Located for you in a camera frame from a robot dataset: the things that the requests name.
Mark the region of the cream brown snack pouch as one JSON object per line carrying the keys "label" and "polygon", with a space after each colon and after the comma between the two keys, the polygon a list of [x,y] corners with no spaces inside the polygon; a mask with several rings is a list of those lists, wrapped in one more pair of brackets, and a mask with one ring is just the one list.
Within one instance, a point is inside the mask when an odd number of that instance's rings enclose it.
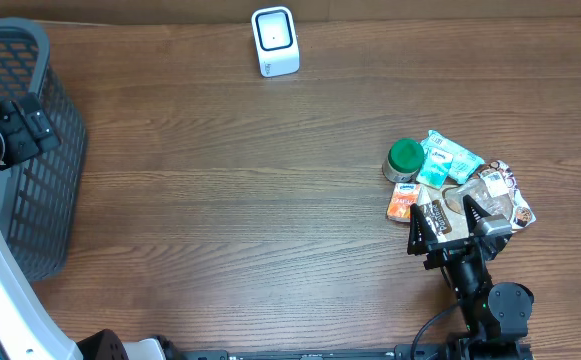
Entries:
{"label": "cream brown snack pouch", "polygon": [[512,231],[536,220],[523,198],[511,168],[501,160],[481,166],[463,185],[445,184],[440,189],[423,185],[417,206],[436,233],[439,242],[469,235],[463,197],[470,196],[490,215],[504,215]]}

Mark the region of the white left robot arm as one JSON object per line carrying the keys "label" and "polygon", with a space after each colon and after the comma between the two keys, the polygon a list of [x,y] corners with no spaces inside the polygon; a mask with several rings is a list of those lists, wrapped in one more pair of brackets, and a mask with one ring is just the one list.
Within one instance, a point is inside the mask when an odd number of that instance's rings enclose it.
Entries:
{"label": "white left robot arm", "polygon": [[[0,170],[58,147],[60,141],[38,97],[0,102]],[[160,342],[122,342],[104,329],[80,341],[51,319],[32,290],[0,230],[0,359],[165,360]]]}

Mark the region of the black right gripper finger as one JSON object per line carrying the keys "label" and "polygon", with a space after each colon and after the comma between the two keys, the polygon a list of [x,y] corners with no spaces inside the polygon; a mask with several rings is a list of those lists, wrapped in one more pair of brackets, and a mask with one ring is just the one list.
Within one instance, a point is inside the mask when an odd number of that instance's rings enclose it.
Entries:
{"label": "black right gripper finger", "polygon": [[465,195],[462,201],[468,225],[476,225],[480,219],[491,216],[491,214],[483,209],[470,195]]}
{"label": "black right gripper finger", "polygon": [[433,239],[433,230],[417,204],[410,206],[410,229],[407,244],[409,255],[422,255],[429,252],[427,242]]}

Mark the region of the small orange carton box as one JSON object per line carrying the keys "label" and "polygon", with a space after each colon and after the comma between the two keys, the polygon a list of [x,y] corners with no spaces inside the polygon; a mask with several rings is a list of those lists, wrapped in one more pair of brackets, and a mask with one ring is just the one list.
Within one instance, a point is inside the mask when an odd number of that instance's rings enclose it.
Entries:
{"label": "small orange carton box", "polygon": [[417,183],[396,183],[386,211],[387,218],[397,222],[409,222],[410,207],[417,203],[420,189],[421,185]]}

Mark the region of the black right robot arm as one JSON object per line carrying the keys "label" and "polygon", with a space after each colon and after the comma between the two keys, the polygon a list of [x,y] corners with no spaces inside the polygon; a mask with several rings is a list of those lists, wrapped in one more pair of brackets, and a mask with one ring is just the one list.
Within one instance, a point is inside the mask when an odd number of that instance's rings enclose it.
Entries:
{"label": "black right robot arm", "polygon": [[[395,355],[443,360],[531,359],[531,348],[521,340],[528,335],[534,294],[519,283],[495,284],[487,269],[487,263],[512,237],[511,224],[503,215],[489,214],[468,195],[463,197],[463,208],[468,236],[441,242],[421,207],[410,207],[407,253],[424,255],[427,270],[441,271],[456,303],[428,320],[411,345],[397,347]],[[455,310],[461,311],[466,331],[450,334],[440,345],[421,345],[425,332]]]}

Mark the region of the green lid seasoning jar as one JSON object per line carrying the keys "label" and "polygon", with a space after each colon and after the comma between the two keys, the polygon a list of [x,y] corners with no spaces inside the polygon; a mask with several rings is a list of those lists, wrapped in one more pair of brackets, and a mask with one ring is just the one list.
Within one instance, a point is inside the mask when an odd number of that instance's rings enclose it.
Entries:
{"label": "green lid seasoning jar", "polygon": [[424,150],[419,142],[402,138],[390,148],[382,165],[384,176],[393,183],[410,182],[421,168]]}

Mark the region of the small teal tissue pack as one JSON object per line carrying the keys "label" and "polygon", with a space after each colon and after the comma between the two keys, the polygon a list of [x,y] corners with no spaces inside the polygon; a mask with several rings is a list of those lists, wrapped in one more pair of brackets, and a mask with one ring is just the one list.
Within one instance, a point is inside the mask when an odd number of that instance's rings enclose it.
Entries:
{"label": "small teal tissue pack", "polygon": [[434,147],[429,148],[416,181],[428,187],[440,189],[449,175],[452,162],[451,153]]}

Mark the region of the teal snack packet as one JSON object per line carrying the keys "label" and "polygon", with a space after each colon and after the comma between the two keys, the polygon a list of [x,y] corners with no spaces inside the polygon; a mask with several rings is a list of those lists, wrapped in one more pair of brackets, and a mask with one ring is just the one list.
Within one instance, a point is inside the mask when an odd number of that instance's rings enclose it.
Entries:
{"label": "teal snack packet", "polygon": [[460,185],[466,183],[475,171],[485,164],[483,158],[436,130],[429,130],[428,137],[421,141],[421,145],[425,151],[436,148],[453,156],[449,176]]}

